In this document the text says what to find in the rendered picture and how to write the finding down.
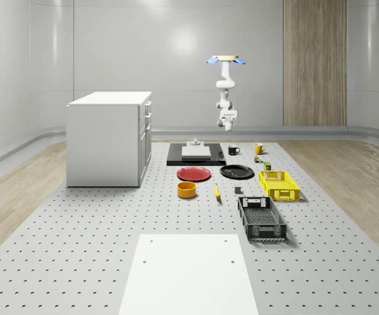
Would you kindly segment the yellow bowl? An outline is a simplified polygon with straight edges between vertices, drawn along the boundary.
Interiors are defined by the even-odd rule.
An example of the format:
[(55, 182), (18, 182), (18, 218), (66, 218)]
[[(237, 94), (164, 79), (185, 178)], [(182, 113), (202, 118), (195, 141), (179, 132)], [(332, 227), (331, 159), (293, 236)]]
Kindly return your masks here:
[(196, 184), (191, 181), (183, 181), (177, 185), (177, 195), (180, 198), (193, 198), (196, 195)]

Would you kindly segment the red plate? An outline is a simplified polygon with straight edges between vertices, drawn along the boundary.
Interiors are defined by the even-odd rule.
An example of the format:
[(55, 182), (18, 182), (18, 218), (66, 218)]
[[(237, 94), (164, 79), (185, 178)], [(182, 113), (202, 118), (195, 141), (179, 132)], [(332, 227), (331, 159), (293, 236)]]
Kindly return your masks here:
[(208, 180), (211, 173), (204, 167), (184, 167), (177, 171), (177, 176), (184, 181), (200, 182)]

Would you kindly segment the white cabinet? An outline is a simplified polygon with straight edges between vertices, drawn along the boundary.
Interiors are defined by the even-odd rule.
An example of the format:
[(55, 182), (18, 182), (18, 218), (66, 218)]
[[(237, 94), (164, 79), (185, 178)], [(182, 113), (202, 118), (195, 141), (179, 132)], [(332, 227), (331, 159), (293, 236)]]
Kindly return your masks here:
[(67, 186), (142, 184), (151, 156), (151, 96), (94, 92), (67, 105)]

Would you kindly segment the black stove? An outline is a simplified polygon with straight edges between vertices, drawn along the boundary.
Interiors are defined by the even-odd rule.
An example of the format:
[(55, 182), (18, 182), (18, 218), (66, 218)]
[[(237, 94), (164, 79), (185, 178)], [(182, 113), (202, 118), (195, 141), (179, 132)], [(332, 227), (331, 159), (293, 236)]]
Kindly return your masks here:
[(167, 166), (224, 166), (226, 165), (225, 156), (220, 143), (202, 142), (205, 147), (210, 148), (211, 158), (209, 159), (183, 159), (183, 143), (171, 143), (167, 155)]

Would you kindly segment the dark grey basket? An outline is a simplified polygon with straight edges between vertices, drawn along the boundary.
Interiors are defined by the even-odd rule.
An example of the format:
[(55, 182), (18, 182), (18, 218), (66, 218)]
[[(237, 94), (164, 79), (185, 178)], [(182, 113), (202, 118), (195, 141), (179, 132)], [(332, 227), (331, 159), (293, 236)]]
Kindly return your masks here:
[(248, 239), (286, 239), (286, 222), (270, 197), (239, 197), (238, 210)]

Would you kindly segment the yellow basket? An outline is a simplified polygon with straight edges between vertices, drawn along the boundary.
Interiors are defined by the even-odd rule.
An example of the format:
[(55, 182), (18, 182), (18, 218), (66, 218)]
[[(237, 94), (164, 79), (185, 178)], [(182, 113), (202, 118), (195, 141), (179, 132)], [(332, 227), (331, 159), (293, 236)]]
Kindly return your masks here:
[(300, 188), (286, 171), (260, 171), (259, 182), (274, 200), (299, 200)]

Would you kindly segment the black plate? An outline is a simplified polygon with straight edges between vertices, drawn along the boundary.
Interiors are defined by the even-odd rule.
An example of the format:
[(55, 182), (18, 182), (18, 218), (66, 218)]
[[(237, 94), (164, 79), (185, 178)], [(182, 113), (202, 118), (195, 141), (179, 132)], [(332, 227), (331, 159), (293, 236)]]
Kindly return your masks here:
[(244, 165), (225, 165), (220, 168), (220, 173), (229, 179), (244, 180), (254, 177), (254, 171)]

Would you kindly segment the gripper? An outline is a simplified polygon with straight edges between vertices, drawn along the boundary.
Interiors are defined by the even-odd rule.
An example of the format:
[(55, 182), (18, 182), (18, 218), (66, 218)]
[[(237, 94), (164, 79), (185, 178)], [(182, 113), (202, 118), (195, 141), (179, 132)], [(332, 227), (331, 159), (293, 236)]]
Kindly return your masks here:
[(236, 118), (236, 110), (221, 110), (217, 124), (219, 127), (224, 127), (226, 131), (230, 131)]

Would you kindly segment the white board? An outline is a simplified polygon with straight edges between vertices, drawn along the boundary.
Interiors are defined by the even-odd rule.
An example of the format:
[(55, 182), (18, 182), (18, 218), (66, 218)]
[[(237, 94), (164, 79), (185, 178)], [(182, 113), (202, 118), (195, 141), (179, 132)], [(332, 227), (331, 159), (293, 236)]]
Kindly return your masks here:
[(258, 315), (236, 234), (142, 234), (119, 315)]

